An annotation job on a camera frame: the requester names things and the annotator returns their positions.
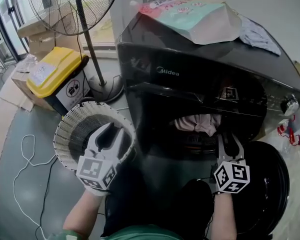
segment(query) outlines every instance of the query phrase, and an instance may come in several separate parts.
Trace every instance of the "front-loading washing machine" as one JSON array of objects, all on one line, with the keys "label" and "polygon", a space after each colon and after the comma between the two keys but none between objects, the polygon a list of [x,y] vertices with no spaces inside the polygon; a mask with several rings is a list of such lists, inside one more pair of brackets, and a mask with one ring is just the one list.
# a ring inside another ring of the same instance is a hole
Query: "front-loading washing machine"
[{"label": "front-loading washing machine", "polygon": [[[243,145],[251,182],[233,195],[238,239],[270,238],[289,196],[281,155],[271,145],[253,141],[261,129],[274,130],[300,106],[300,75],[275,43],[280,56],[240,40],[197,45],[137,14],[117,45],[137,153],[148,161],[145,177],[154,192],[170,186],[177,190],[189,179],[209,175],[198,164],[216,158],[218,134],[232,132]],[[202,114],[221,115],[214,135],[179,131],[173,124]],[[169,182],[160,185],[165,177]]]}]

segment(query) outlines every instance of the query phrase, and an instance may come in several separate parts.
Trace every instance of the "fiducial marker cube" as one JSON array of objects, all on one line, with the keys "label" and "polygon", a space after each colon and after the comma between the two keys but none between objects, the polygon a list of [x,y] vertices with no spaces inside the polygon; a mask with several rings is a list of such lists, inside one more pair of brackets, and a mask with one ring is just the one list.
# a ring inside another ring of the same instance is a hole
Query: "fiducial marker cube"
[{"label": "fiducial marker cube", "polygon": [[107,190],[117,174],[114,161],[80,156],[76,176],[83,184],[96,190]]},{"label": "fiducial marker cube", "polygon": [[214,173],[219,191],[239,193],[250,182],[248,165],[223,161]]}]

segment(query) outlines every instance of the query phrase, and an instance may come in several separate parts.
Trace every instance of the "fan base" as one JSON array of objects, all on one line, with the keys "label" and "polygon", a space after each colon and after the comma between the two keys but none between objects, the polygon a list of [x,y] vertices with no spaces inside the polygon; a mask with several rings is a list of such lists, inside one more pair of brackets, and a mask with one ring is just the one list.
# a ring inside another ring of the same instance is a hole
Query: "fan base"
[{"label": "fan base", "polygon": [[104,72],[102,76],[106,82],[104,86],[100,85],[97,76],[89,79],[89,85],[95,100],[106,103],[116,99],[123,92],[124,85],[119,73]]}]

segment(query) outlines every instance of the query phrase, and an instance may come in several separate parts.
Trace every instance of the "yellow bin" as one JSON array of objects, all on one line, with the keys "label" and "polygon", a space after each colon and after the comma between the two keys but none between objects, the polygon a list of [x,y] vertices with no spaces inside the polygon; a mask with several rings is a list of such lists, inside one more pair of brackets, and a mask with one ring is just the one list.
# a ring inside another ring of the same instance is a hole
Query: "yellow bin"
[{"label": "yellow bin", "polygon": [[54,47],[31,71],[26,85],[64,116],[90,91],[83,71],[88,61],[85,54]]}]

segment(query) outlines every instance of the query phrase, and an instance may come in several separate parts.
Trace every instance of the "washing machine door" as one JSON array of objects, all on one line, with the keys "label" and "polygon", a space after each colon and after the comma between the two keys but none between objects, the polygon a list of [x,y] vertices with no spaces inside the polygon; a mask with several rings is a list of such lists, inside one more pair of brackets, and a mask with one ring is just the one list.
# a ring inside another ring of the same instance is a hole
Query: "washing machine door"
[{"label": "washing machine door", "polygon": [[271,145],[254,141],[244,145],[250,183],[233,194],[237,239],[271,239],[287,206],[289,173],[279,152]]}]

